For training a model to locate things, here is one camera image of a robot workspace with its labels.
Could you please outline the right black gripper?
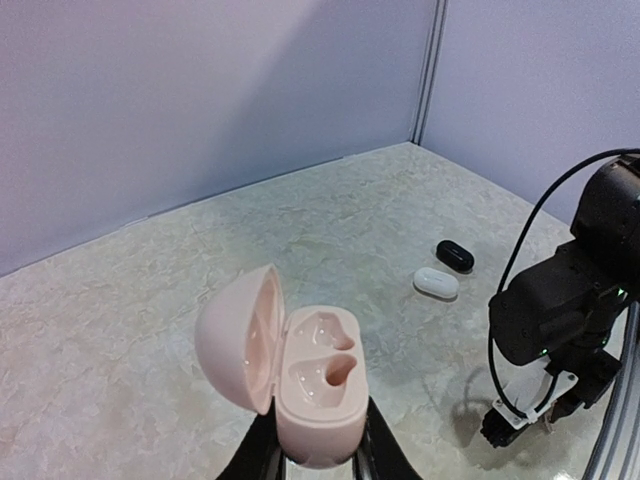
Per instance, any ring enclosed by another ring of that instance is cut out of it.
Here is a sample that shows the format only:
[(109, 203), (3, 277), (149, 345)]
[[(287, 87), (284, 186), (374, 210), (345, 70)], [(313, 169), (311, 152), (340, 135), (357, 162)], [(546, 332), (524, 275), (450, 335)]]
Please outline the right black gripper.
[[(552, 415), (572, 415), (580, 406), (591, 408), (616, 380), (622, 364), (604, 349), (558, 349), (550, 353), (545, 370), (554, 375), (544, 397)], [(577, 383), (560, 395), (557, 377), (568, 372)]]

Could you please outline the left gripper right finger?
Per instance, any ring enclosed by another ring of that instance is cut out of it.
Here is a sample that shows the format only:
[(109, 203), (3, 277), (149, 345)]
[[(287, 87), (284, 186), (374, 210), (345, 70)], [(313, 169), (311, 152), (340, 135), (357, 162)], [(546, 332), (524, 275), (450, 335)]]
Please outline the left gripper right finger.
[(422, 480), (372, 397), (368, 401), (363, 436), (354, 454), (354, 478)]

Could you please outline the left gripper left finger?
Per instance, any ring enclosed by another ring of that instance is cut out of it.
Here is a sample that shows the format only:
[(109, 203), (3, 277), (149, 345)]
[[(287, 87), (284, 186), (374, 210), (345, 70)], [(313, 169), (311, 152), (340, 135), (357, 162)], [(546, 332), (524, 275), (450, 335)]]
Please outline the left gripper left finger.
[(258, 415), (217, 480), (281, 480), (283, 451), (275, 417)]

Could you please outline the pink round charging case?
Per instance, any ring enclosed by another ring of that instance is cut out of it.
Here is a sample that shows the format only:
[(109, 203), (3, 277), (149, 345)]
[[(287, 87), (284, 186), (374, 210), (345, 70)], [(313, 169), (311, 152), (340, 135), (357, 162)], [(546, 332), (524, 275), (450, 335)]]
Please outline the pink round charging case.
[(346, 462), (369, 403), (364, 349), (350, 311), (311, 305), (286, 312), (277, 269), (243, 274), (201, 310), (199, 365), (214, 389), (257, 414), (275, 412), (284, 453), (315, 469)]

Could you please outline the white earbud charging case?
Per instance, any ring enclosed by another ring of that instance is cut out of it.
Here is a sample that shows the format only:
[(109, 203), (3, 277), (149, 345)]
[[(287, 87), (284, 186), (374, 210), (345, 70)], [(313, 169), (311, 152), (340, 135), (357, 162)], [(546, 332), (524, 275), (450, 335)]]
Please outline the white earbud charging case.
[(458, 280), (441, 270), (422, 267), (413, 275), (414, 287), (423, 294), (441, 299), (454, 300), (459, 293)]

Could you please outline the black oval charging case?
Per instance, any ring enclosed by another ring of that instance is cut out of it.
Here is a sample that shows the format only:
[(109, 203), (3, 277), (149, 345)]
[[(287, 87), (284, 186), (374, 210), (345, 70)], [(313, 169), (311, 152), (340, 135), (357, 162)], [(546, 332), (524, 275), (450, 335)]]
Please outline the black oval charging case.
[(442, 240), (436, 245), (437, 259), (460, 274), (469, 274), (475, 265), (471, 252), (452, 240)]

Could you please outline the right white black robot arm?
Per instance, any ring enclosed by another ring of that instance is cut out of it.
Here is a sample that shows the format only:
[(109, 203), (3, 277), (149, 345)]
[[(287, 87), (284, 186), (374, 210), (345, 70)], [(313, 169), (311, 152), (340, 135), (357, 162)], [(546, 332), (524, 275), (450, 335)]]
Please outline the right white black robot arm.
[(514, 277), (502, 276), (489, 302), (488, 352), (516, 366), (547, 357), (550, 374), (577, 376), (551, 419), (590, 408), (621, 363), (604, 350), (615, 319), (639, 298), (639, 151), (605, 151), (580, 162), (546, 190), (597, 162), (571, 223), (572, 240)]

